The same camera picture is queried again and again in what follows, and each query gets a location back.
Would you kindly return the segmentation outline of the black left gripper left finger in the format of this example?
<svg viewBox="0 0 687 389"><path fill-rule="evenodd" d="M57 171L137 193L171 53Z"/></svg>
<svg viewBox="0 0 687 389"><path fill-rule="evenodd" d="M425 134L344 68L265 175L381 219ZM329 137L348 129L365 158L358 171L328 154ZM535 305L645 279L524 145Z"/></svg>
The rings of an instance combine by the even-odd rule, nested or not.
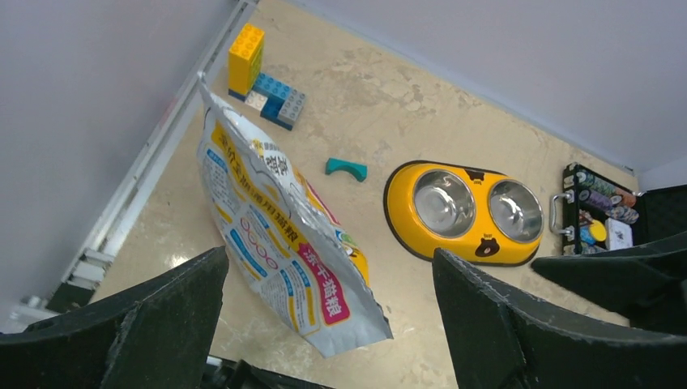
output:
<svg viewBox="0 0 687 389"><path fill-rule="evenodd" d="M1 338L4 388L196 388L229 261L223 247Z"/></svg>

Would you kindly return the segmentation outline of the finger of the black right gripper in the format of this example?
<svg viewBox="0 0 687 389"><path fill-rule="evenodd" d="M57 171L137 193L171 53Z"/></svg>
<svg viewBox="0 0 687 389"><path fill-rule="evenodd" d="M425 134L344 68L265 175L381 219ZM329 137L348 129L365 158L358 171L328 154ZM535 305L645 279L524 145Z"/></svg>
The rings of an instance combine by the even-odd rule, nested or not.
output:
<svg viewBox="0 0 687 389"><path fill-rule="evenodd" d="M537 258L531 268L631 327L686 334L685 232L628 249Z"/></svg>

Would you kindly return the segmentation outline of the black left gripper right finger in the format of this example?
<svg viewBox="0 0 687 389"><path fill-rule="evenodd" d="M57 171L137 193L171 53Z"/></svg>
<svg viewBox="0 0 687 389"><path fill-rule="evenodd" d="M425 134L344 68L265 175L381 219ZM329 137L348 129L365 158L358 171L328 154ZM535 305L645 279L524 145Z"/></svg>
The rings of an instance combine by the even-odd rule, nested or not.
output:
<svg viewBox="0 0 687 389"><path fill-rule="evenodd" d="M683 388L686 338L578 314L444 249L433 284L461 388Z"/></svg>

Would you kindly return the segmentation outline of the white yellow pet food bag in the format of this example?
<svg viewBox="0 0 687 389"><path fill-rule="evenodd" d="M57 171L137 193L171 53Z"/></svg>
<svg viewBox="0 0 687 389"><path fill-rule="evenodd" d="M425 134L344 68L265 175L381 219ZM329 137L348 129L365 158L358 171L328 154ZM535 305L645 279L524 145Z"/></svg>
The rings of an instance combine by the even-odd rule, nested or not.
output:
<svg viewBox="0 0 687 389"><path fill-rule="evenodd" d="M392 338L359 246L288 155L199 73L201 183L227 253L282 322L332 357Z"/></svg>

